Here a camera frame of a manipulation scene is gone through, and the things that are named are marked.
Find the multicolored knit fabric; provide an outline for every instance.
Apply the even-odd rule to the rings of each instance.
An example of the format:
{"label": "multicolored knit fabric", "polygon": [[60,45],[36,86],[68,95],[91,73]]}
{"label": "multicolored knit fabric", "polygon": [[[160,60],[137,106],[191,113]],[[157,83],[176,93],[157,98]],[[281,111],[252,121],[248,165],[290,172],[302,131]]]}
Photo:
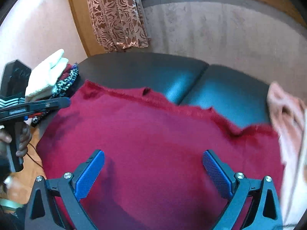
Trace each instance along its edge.
{"label": "multicolored knit fabric", "polygon": [[[49,99],[52,98],[58,98],[58,97],[64,97],[66,95],[67,90],[72,86],[72,84],[75,82],[77,76],[79,74],[79,67],[78,63],[76,62],[72,68],[69,71],[69,75],[64,80],[58,80],[56,83],[56,92],[53,93]],[[42,113],[39,116],[35,116],[32,119],[31,125],[35,127],[46,115],[48,115],[48,112]]]}

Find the brown floral curtain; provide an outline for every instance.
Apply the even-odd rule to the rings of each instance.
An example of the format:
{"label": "brown floral curtain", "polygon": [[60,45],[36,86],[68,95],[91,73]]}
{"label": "brown floral curtain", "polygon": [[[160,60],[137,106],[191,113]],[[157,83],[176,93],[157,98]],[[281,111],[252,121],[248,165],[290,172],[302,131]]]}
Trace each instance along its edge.
{"label": "brown floral curtain", "polygon": [[141,0],[87,0],[97,41],[107,52],[148,47]]}

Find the white wall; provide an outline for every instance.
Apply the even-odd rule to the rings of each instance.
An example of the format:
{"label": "white wall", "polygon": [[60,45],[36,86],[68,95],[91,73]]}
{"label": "white wall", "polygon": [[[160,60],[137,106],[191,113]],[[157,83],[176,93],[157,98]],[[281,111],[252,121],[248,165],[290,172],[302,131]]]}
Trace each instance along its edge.
{"label": "white wall", "polygon": [[34,68],[60,48],[69,63],[86,59],[68,0],[18,0],[0,26],[0,77],[7,62]]}

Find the blue gripper pad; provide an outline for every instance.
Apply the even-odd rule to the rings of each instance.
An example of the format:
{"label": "blue gripper pad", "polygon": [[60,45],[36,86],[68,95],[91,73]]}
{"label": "blue gripper pad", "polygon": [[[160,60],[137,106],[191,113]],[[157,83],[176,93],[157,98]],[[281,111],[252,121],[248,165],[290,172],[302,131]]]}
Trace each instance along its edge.
{"label": "blue gripper pad", "polygon": [[79,179],[76,181],[75,184],[75,196],[78,201],[80,201],[80,199],[83,199],[88,195],[92,185],[94,184],[96,178],[98,177],[104,165],[104,152],[99,150],[95,156],[92,155],[83,164],[88,164],[88,165],[83,171],[83,173],[79,176]]}
{"label": "blue gripper pad", "polygon": [[236,181],[234,172],[223,163],[212,150],[203,153],[203,166],[219,191],[222,198],[231,199],[234,194]]}

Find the sofa cushion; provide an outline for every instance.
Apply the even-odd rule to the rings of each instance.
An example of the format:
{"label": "sofa cushion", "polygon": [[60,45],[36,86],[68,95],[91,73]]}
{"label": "sofa cushion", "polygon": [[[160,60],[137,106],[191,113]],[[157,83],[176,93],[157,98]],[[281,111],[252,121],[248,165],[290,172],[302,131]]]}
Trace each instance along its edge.
{"label": "sofa cushion", "polygon": [[210,65],[182,104],[211,106],[239,127],[270,123],[269,86],[249,75],[220,65]]}
{"label": "sofa cushion", "polygon": [[160,53],[105,53],[79,64],[85,79],[109,88],[150,87],[179,104],[209,65],[206,62]]}

